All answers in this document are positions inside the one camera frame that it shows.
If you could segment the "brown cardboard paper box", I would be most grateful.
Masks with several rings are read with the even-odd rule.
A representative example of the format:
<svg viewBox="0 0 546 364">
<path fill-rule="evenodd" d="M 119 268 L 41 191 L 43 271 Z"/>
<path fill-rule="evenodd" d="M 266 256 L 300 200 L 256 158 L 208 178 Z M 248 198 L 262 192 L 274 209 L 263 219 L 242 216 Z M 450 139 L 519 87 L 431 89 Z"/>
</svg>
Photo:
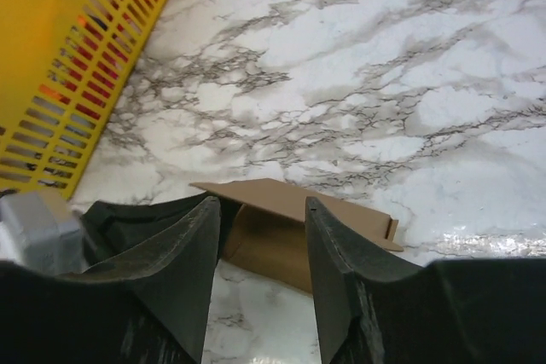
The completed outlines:
<svg viewBox="0 0 546 364">
<path fill-rule="evenodd" d="M 342 223 L 388 251 L 402 251 L 393 239 L 398 221 L 390 215 L 270 178 L 226 183 L 192 182 L 225 199 L 227 239 L 220 257 L 240 269 L 311 294 L 305 237 L 305 201 L 318 198 Z"/>
</svg>

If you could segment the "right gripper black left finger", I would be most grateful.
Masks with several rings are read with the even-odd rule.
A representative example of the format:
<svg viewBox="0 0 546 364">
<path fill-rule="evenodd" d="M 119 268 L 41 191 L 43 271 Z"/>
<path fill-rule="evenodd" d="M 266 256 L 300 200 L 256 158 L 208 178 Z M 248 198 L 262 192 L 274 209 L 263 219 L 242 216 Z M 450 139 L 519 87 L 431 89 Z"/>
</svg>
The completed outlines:
<svg viewBox="0 0 546 364">
<path fill-rule="evenodd" d="M 82 274 L 83 306 L 59 348 L 61 363 L 198 363 L 221 235 L 221 204 L 186 217 Z"/>
</svg>

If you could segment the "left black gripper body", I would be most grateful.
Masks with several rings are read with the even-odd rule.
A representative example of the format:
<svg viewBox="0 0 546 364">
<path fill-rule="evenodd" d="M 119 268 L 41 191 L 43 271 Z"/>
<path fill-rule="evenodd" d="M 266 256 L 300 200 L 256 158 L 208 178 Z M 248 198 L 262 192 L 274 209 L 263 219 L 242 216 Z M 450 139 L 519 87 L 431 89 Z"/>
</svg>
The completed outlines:
<svg viewBox="0 0 546 364">
<path fill-rule="evenodd" d="M 197 194 L 156 205 L 95 202 L 80 217 L 86 262 L 93 267 L 140 245 L 182 220 L 205 198 Z"/>
</svg>

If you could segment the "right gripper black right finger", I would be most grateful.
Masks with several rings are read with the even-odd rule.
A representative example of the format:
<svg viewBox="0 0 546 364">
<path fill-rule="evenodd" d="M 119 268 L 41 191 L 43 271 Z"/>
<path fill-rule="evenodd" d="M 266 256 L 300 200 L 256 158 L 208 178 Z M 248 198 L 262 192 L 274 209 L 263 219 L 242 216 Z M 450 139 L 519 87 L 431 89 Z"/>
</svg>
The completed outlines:
<svg viewBox="0 0 546 364">
<path fill-rule="evenodd" d="M 376 287 L 421 267 L 357 234 L 316 197 L 305 201 L 305 233 L 322 362 L 384 363 L 380 314 L 394 302 L 375 301 Z"/>
</svg>

